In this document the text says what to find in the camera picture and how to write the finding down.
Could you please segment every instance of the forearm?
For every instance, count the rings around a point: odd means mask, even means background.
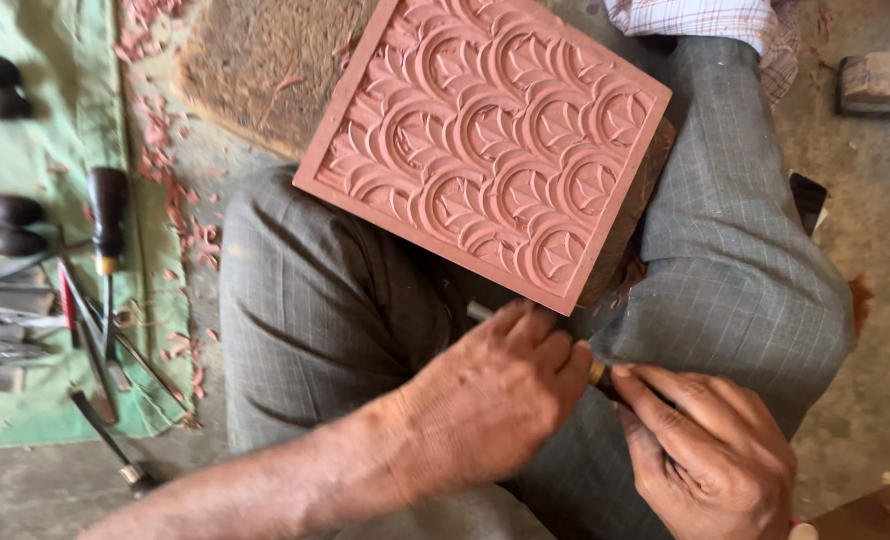
[[[409,505],[410,436],[394,395],[289,444],[181,478],[81,540],[297,538]]]

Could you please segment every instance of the gray pinstripe trousers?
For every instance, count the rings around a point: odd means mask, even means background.
[[[644,216],[648,277],[592,343],[727,376],[756,390],[791,437],[851,347],[851,300],[802,230],[757,64],[739,41],[679,41],[668,113],[679,135]],[[289,178],[279,170],[249,184],[225,220],[222,347],[237,453],[402,385],[455,334],[415,250]],[[636,494],[621,430],[595,390],[508,486],[559,540],[668,535]]]

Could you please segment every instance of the green mat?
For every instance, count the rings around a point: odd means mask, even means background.
[[[0,0],[0,55],[18,65],[24,92],[35,117],[0,122],[0,192],[27,195],[41,202],[52,223],[61,223],[68,242],[88,239],[85,219],[86,173],[94,166],[127,169],[122,81],[111,45],[117,32],[113,0]],[[48,172],[66,166],[67,172]],[[131,204],[123,271],[115,275],[115,303],[137,307],[143,325],[127,329],[146,359],[175,387],[191,394],[188,358],[163,362],[158,350],[175,343],[166,337],[188,331],[188,300],[178,238],[167,224],[161,186],[131,174]],[[98,297],[91,250],[72,258],[79,280]],[[165,281],[162,271],[180,277]],[[52,282],[55,262],[45,265]],[[96,439],[69,399],[70,387],[91,395],[96,382],[88,360],[71,350],[69,333],[45,341],[61,351],[47,367],[27,370],[25,391],[0,392],[0,447],[41,445]],[[119,348],[134,388],[115,393],[121,436],[154,436],[175,423],[184,411],[127,352]]]

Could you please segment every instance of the plaid shirt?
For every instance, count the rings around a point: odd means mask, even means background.
[[[762,87],[774,109],[799,74],[799,0],[604,0],[626,36],[717,36],[761,56]]]

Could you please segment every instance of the red sandstone tile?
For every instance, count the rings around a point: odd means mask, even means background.
[[[532,0],[380,0],[294,183],[569,314],[671,94]]]

